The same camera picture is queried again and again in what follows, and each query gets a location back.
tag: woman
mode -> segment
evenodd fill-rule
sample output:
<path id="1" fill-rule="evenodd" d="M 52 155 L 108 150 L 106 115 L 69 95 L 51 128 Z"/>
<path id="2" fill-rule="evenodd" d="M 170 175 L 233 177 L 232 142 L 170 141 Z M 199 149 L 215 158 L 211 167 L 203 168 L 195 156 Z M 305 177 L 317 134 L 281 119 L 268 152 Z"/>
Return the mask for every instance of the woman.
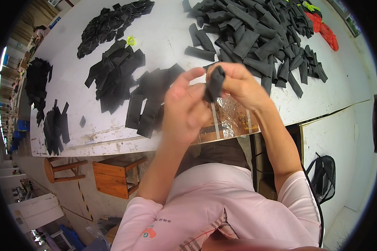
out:
<path id="1" fill-rule="evenodd" d="M 34 33 L 37 36 L 37 39 L 43 39 L 50 32 L 50 28 L 46 25 L 37 26 L 34 28 Z"/>
<path id="2" fill-rule="evenodd" d="M 236 139 L 203 144 L 200 159 L 187 157 L 187 148 L 211 116 L 203 101 L 205 85 L 188 86 L 205 73 L 194 68 L 166 93 L 161 144 L 127 205 L 112 251 L 206 250 L 214 241 L 228 241 L 233 245 L 229 250 L 319 246 L 318 207 L 274 103 L 241 64 L 214 64 L 207 79 L 217 65 L 226 73 L 222 96 L 230 94 L 257 117 L 278 201 L 254 191 Z"/>

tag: yellow-green tag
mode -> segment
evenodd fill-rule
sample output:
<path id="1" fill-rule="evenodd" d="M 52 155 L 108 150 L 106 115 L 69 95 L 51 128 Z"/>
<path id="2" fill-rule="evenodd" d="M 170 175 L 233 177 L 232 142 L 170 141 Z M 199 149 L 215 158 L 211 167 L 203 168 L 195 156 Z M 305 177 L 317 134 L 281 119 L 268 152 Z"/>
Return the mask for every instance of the yellow-green tag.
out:
<path id="1" fill-rule="evenodd" d="M 127 44 L 128 45 L 135 45 L 136 41 L 134 40 L 133 36 L 127 37 Z"/>

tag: floor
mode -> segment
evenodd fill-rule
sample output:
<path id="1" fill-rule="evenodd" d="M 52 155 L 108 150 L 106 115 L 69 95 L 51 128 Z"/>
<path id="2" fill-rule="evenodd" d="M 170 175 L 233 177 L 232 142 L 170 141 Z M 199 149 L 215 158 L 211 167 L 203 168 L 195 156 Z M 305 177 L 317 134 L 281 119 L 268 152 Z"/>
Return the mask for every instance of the floor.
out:
<path id="1" fill-rule="evenodd" d="M 243 148 L 249 166 L 252 168 L 249 136 L 245 138 L 239 137 L 238 141 Z M 143 156 L 147 156 L 149 159 L 147 162 L 139 165 L 139 177 L 143 177 L 154 155 L 155 152 L 153 151 L 128 154 L 128 158 L 131 160 L 139 159 Z M 13 160 L 17 166 L 30 177 L 34 188 L 38 189 L 36 192 L 38 196 L 49 192 L 57 196 L 65 214 L 65 217 L 60 218 L 57 222 L 73 228 L 79 235 L 81 241 L 85 245 L 88 245 L 95 239 L 95 236 L 86 228 L 90 227 L 95 230 L 96 221 L 102 216 L 122 217 L 129 200 L 136 195 L 135 192 L 130 196 L 129 200 L 125 200 L 97 191 L 92 162 L 101 161 L 114 156 L 115 155 L 74 158 L 74 162 L 85 159 L 88 160 L 88 164 L 80 168 L 80 174 L 84 174 L 86 177 L 79 180 L 50 183 L 43 168 L 44 158 L 33 157 L 31 154 L 28 133 L 27 137 L 20 143 L 19 150 L 13 154 Z M 64 158 L 55 161 L 53 164 L 62 165 L 66 164 L 67 161 L 68 158 Z M 73 175 L 71 170 L 56 173 L 56 177 Z"/>

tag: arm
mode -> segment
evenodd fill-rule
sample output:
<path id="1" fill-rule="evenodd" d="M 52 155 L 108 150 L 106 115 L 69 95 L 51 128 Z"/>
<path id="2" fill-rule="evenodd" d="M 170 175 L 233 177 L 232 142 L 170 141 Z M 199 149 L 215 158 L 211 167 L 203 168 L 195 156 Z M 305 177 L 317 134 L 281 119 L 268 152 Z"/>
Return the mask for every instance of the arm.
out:
<path id="1" fill-rule="evenodd" d="M 208 69 L 207 79 L 217 65 L 221 65 L 226 73 L 224 92 L 253 112 L 258 120 L 274 170 L 275 188 L 279 194 L 286 179 L 303 170 L 296 145 L 283 125 L 274 103 L 251 73 L 241 64 L 218 63 Z"/>
<path id="2" fill-rule="evenodd" d="M 204 73 L 203 68 L 182 73 L 166 93 L 161 144 L 140 182 L 137 196 L 165 204 L 187 148 L 211 116 L 211 111 L 202 101 L 205 85 L 188 86 L 191 80 Z"/>

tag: wooden stool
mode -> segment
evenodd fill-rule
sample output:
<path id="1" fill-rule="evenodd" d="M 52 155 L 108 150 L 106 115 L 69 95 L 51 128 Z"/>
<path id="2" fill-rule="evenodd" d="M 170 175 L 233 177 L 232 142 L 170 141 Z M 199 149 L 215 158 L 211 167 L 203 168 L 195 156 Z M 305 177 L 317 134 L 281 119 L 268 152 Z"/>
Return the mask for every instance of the wooden stool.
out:
<path id="1" fill-rule="evenodd" d="M 148 160 L 147 157 L 140 158 L 134 162 L 125 161 L 125 155 L 106 159 L 100 162 L 92 162 L 96 189 L 102 193 L 128 199 L 138 189 L 139 181 L 137 166 Z M 126 181 L 126 172 L 133 169 L 134 183 Z"/>
<path id="2" fill-rule="evenodd" d="M 51 162 L 58 159 L 61 159 L 61 157 L 45 158 L 45 173 L 50 183 L 85 178 L 85 175 L 78 175 L 78 171 L 80 170 L 80 165 L 84 165 L 88 163 L 88 161 L 84 160 L 84 161 L 79 161 L 75 163 L 69 162 L 68 164 L 65 164 L 65 165 L 59 165 L 59 166 L 53 167 Z M 55 178 L 55 172 L 64 171 L 68 169 L 71 169 L 71 171 L 75 174 L 75 176 Z"/>

